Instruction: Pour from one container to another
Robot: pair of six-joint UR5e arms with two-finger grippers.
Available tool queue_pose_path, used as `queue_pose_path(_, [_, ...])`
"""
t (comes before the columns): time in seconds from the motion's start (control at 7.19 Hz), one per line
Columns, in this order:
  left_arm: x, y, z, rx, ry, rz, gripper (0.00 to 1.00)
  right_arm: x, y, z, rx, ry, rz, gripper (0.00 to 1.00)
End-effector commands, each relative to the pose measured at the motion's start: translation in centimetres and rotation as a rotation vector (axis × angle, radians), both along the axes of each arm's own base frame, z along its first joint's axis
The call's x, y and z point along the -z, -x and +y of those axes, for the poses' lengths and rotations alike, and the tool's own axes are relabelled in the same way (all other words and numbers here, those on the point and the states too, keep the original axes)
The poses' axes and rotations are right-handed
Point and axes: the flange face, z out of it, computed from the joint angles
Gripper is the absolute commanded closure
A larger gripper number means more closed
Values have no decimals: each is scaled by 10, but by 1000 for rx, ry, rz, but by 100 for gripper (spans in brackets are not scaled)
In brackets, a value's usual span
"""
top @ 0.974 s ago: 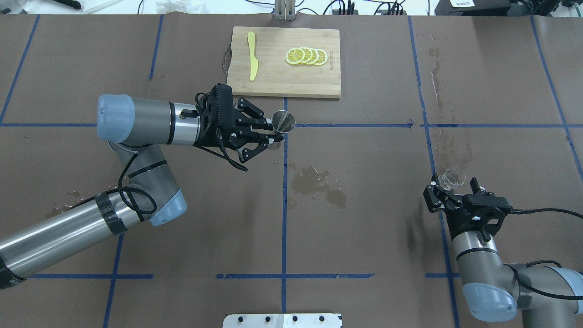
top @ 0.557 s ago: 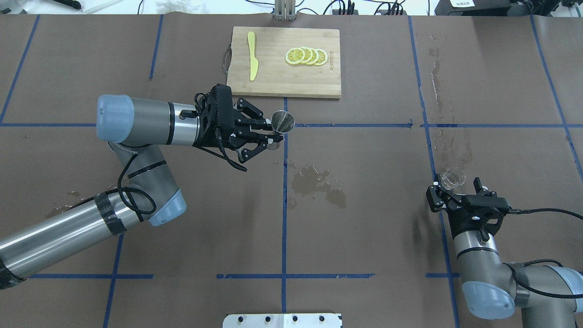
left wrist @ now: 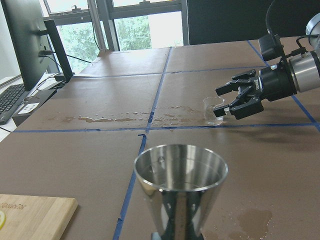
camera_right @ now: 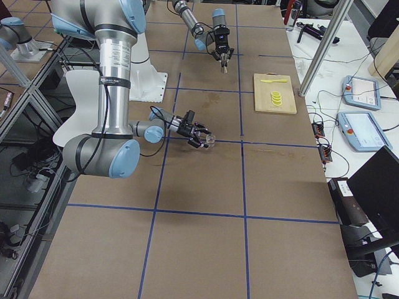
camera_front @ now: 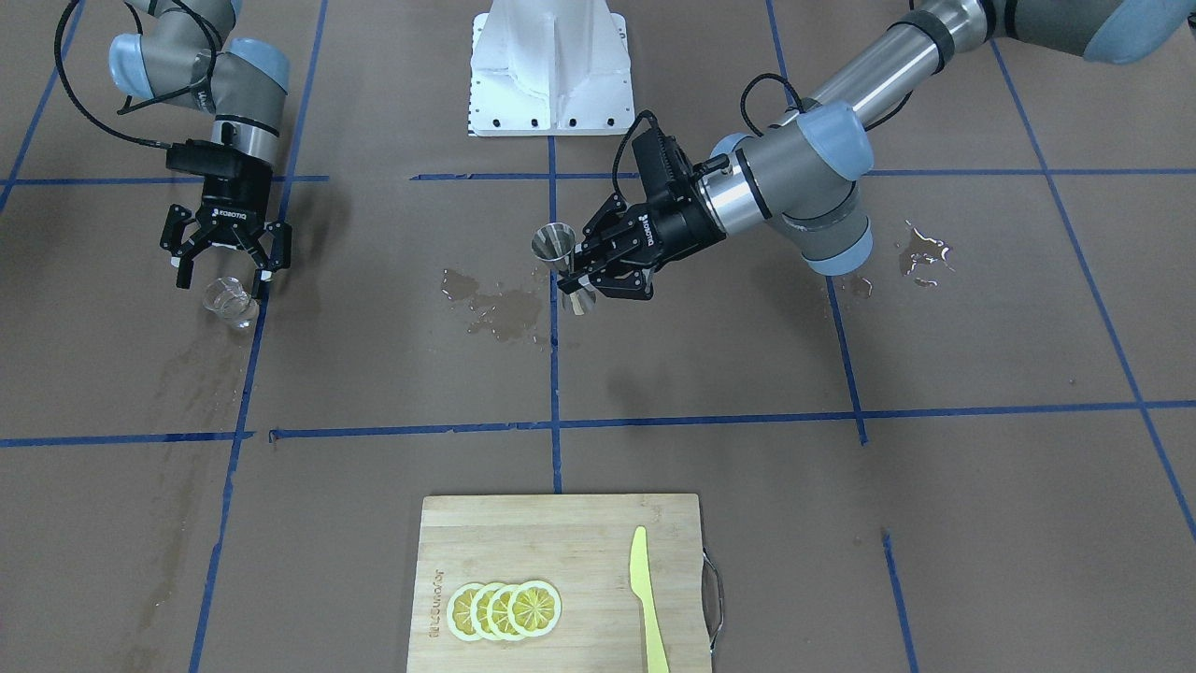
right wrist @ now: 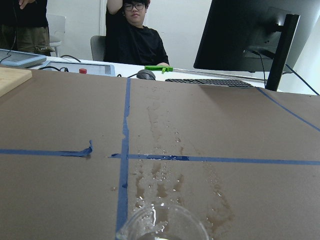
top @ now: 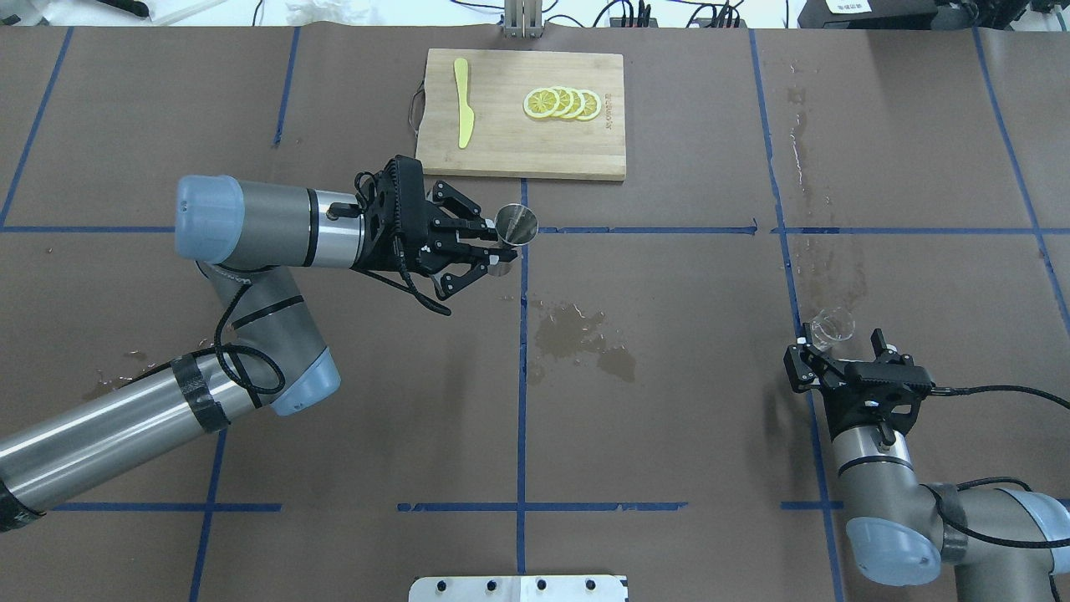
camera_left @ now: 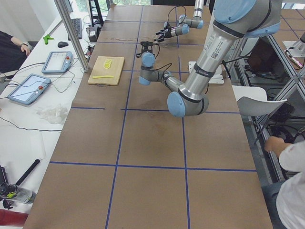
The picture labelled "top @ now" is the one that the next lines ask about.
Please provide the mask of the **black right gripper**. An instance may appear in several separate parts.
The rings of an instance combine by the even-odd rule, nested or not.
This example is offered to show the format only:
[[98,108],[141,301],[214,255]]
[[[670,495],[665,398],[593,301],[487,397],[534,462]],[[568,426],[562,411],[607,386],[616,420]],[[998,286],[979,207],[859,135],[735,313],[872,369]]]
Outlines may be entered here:
[[842,361],[809,343],[789,345],[783,362],[792,392],[821,390],[827,426],[834,436],[859,426],[876,426],[878,434],[910,434],[920,403],[934,389],[924,367],[900,365],[899,351],[884,331],[871,333],[871,362]]

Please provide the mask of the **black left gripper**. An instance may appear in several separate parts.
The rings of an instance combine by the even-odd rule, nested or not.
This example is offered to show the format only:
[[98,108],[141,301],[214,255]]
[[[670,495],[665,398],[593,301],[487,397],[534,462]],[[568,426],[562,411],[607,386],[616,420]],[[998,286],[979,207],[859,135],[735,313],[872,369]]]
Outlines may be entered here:
[[474,247],[450,263],[462,267],[462,273],[443,268],[435,247],[496,242],[496,225],[484,217],[482,206],[444,181],[435,181],[430,201],[423,181],[398,181],[393,199],[393,233],[401,240],[406,267],[423,277],[433,275],[438,300],[447,300],[487,275],[508,273],[518,258],[511,248]]

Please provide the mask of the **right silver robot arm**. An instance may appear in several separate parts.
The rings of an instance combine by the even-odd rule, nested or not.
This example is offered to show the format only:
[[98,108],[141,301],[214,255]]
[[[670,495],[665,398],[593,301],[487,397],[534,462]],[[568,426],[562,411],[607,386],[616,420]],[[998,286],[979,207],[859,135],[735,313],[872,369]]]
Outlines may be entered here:
[[1017,477],[921,483],[906,435],[938,386],[924,367],[872,331],[869,361],[834,358],[811,324],[784,355],[792,391],[817,391],[846,511],[853,564],[878,585],[921,586],[956,572],[960,601],[1057,601],[1066,574],[1067,507]]

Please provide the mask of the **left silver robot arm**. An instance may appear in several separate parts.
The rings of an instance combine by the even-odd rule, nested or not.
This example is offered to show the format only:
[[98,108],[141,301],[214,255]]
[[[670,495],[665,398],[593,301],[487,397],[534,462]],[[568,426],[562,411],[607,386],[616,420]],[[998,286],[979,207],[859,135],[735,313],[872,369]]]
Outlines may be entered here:
[[291,271],[360,273],[447,317],[467,285],[528,261],[538,221],[528,203],[486,217],[446,182],[424,188],[421,163],[397,156],[351,192],[184,176],[171,233],[221,302],[210,338],[3,439],[4,532],[199,436],[224,437],[257,408],[290,416],[328,399],[341,376]]

